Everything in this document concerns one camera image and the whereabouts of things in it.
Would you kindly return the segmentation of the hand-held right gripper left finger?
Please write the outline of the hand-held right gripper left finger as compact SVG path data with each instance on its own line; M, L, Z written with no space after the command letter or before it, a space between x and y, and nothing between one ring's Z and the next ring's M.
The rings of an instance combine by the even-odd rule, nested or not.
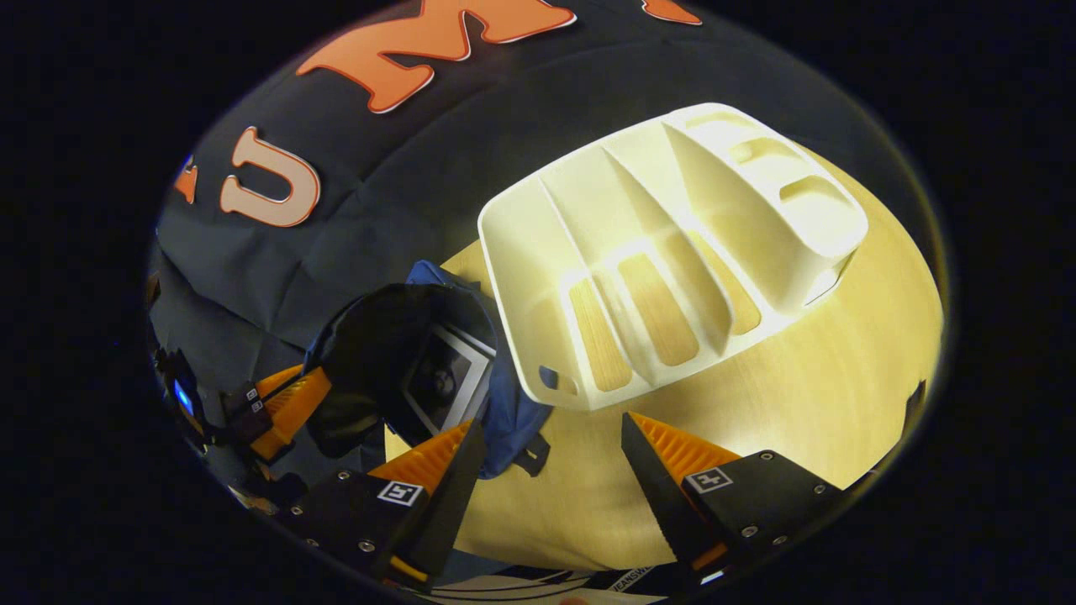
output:
M371 472L339 468L277 521L362 578L431 589L453 551L485 455L482 425L467 421Z

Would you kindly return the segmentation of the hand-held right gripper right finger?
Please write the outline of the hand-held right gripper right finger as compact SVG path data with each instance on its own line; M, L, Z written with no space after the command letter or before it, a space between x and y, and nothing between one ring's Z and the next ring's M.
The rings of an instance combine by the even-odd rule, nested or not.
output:
M621 450L677 563L698 583L768 563L845 492L773 449L738 455L626 411Z

